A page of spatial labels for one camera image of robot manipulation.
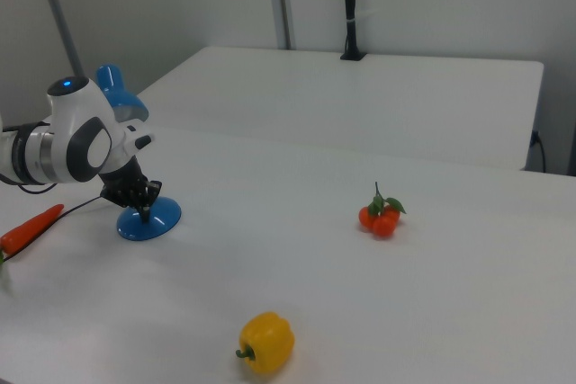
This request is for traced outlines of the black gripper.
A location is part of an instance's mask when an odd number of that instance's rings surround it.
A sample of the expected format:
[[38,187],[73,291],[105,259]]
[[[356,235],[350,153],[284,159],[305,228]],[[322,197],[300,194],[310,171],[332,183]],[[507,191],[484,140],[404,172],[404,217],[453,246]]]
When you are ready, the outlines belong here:
[[142,173],[138,159],[133,156],[126,165],[105,174],[99,174],[103,182],[100,196],[123,208],[140,211],[142,223],[149,222],[150,208],[160,194],[162,183],[149,180]]

